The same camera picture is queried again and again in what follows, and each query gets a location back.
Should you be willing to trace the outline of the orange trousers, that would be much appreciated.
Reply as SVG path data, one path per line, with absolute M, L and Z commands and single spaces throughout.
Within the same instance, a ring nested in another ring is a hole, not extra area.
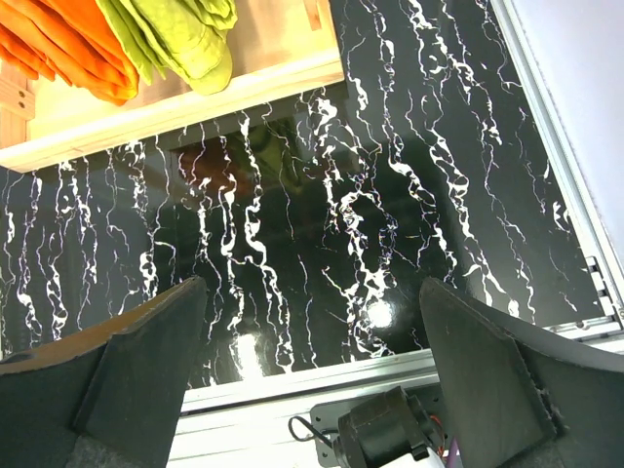
M 138 93 L 137 70 L 95 1 L 3 1 L 1 60 L 118 106 Z

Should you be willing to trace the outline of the yellow-green trousers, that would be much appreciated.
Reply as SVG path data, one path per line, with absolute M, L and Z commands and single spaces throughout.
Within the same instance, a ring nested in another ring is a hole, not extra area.
M 98 1 L 122 50 L 148 85 L 168 70 L 194 92 L 223 91 L 233 73 L 227 35 L 238 20 L 231 0 Z

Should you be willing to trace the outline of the wooden clothes rack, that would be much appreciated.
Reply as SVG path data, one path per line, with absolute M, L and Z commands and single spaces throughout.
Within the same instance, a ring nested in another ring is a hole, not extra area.
M 61 79 L 27 79 L 1 66 L 1 165 L 27 173 L 344 78 L 331 3 L 240 1 L 228 34 L 233 76 L 202 96 L 169 71 L 123 106 Z

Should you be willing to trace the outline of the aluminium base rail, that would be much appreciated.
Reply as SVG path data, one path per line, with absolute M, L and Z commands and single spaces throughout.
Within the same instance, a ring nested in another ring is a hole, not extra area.
M 334 1 L 343 80 L 202 125 L 233 181 L 175 209 L 209 286 L 174 467 L 317 467 L 302 420 L 438 380 L 436 277 L 549 332 L 623 346 L 623 273 L 515 1 Z

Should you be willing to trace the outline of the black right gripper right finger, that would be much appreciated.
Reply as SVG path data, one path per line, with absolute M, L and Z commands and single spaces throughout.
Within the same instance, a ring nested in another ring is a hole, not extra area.
M 433 278 L 419 292 L 466 467 L 620 467 L 623 358 Z

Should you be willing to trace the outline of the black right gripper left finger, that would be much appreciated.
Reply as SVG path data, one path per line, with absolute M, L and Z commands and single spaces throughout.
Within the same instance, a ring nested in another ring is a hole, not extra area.
M 193 277 L 3 360 L 2 466 L 166 466 L 206 304 Z

